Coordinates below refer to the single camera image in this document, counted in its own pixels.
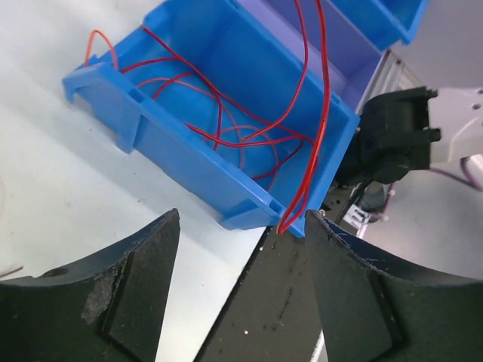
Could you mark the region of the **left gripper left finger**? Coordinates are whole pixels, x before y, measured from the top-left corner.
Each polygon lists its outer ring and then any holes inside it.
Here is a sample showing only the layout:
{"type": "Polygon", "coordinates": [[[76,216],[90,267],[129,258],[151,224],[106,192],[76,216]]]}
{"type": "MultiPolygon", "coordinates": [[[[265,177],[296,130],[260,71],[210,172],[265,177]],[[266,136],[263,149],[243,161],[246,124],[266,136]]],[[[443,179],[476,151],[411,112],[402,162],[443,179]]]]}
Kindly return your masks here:
{"type": "Polygon", "coordinates": [[[153,361],[162,331],[180,216],[38,277],[1,283],[3,361],[153,361]]]}

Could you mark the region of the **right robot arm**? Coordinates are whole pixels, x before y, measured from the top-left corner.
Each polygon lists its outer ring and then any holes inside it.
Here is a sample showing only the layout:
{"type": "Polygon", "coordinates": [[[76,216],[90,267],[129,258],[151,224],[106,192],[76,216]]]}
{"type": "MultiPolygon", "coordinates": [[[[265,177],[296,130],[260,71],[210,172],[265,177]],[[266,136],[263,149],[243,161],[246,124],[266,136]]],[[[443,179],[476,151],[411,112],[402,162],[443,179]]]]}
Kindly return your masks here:
{"type": "Polygon", "coordinates": [[[363,106],[335,180],[342,186],[390,184],[412,170],[481,152],[480,87],[397,90],[363,106]]]}

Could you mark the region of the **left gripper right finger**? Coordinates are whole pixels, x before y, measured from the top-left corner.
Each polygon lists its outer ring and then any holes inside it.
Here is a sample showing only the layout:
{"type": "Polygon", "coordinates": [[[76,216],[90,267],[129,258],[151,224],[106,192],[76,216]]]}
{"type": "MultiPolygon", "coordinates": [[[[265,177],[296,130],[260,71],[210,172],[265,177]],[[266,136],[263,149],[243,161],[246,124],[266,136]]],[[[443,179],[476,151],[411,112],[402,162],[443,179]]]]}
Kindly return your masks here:
{"type": "Polygon", "coordinates": [[[316,210],[305,239],[329,360],[482,359],[480,280],[409,262],[316,210]]]}

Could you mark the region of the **purple plastic tray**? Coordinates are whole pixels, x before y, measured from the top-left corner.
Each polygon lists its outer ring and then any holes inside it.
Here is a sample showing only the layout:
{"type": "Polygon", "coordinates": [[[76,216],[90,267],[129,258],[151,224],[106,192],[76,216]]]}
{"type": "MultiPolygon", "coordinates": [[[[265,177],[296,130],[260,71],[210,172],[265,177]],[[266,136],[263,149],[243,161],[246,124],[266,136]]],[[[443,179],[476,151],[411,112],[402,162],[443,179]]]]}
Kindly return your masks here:
{"type": "MultiPolygon", "coordinates": [[[[268,22],[274,35],[300,60],[304,58],[300,20],[293,1],[266,1],[276,20],[268,22]]],[[[321,33],[314,1],[301,1],[309,41],[309,69],[321,76],[321,33]]],[[[330,62],[331,89],[358,111],[380,62],[381,53],[330,2],[322,1],[330,62]]]]}

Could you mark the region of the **blue plastic bin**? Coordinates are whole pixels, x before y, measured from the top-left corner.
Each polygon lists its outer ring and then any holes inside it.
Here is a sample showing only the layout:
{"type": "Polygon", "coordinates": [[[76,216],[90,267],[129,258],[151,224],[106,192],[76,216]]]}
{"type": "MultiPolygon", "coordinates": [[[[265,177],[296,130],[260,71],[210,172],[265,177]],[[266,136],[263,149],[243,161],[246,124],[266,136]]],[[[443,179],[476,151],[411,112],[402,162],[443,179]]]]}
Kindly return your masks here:
{"type": "Polygon", "coordinates": [[[410,44],[419,29],[428,0],[331,1],[378,50],[398,41],[410,44]]]}
{"type": "Polygon", "coordinates": [[[226,229],[277,224],[312,152],[323,85],[236,1],[166,1],[63,79],[226,229]]]}

